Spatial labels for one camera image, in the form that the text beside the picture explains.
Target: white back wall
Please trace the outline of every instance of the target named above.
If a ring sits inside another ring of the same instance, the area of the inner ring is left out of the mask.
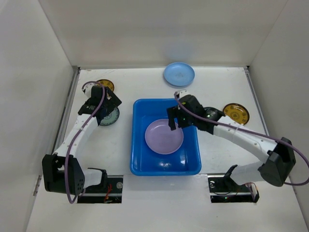
[[[287,0],[40,0],[72,65],[249,65]]]
[[[0,231],[21,232],[73,71],[37,0],[0,0],[0,30]]]
[[[250,66],[267,127],[285,136],[309,158],[309,1],[289,0]],[[294,182],[308,178],[309,170],[296,154]],[[309,225],[309,185],[296,188]]]

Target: yellow plate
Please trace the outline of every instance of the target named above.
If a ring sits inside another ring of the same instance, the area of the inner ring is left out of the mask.
[[[226,105],[223,112],[239,124],[245,125],[250,119],[248,110],[244,106],[237,103],[230,103]]]
[[[101,79],[101,80],[97,80],[97,82],[100,82],[102,85],[109,87],[111,91],[114,92],[115,86],[113,82],[111,82],[110,80]]]

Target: light blue plate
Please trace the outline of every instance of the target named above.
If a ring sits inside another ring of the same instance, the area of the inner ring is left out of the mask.
[[[193,68],[182,62],[169,64],[164,70],[164,78],[173,86],[187,86],[194,80]]]

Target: blue tray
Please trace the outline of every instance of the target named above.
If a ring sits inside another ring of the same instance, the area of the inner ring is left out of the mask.
[[[134,175],[195,175],[201,170],[197,129],[183,129],[183,144],[170,155],[153,152],[145,141],[147,127],[168,118],[166,109],[177,105],[174,99],[139,99],[133,105],[130,169]]]

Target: purple plate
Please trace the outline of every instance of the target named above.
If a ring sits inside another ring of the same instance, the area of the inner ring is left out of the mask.
[[[145,132],[146,144],[154,152],[168,155],[177,151],[183,144],[183,131],[178,128],[170,130],[168,119],[159,119],[151,123]]]

